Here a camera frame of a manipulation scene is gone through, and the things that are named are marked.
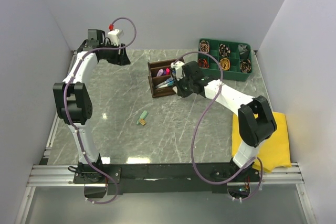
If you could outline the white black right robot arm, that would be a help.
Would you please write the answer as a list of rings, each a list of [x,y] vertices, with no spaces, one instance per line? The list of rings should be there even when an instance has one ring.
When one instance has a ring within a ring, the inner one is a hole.
[[[175,79],[173,90],[186,98],[195,93],[223,105],[238,117],[239,135],[242,139],[237,153],[233,156],[230,175],[236,181],[248,176],[245,165],[257,156],[263,141],[270,138],[277,130],[268,100],[262,95],[252,97],[241,93],[220,79],[205,76],[198,63],[177,61],[171,64]]]

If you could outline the lilac pen case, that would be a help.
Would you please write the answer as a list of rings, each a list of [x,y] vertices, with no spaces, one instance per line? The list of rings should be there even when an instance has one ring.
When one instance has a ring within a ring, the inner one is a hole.
[[[160,69],[160,70],[157,72],[156,76],[157,76],[157,77],[160,77],[160,76],[162,76],[163,74],[164,74],[164,70],[163,70],[163,69]]]

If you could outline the green cap white marker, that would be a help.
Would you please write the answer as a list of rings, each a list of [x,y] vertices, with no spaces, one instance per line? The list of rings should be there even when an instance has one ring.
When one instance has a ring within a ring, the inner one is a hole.
[[[167,83],[161,83],[157,85],[155,88],[160,89],[160,88],[166,88],[166,87],[171,87],[174,84],[174,81],[167,82]]]

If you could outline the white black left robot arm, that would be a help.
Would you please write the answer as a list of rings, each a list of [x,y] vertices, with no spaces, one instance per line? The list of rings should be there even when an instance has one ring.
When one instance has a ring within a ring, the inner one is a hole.
[[[99,183],[104,179],[105,170],[100,167],[101,157],[94,145],[90,119],[93,106],[86,83],[100,60],[110,64],[126,66],[131,62],[127,56],[125,44],[119,39],[123,31],[113,29],[88,30],[88,38],[78,48],[75,63],[67,77],[53,85],[53,94],[57,115],[70,128],[79,153],[79,163],[92,164],[86,171],[91,182]]]

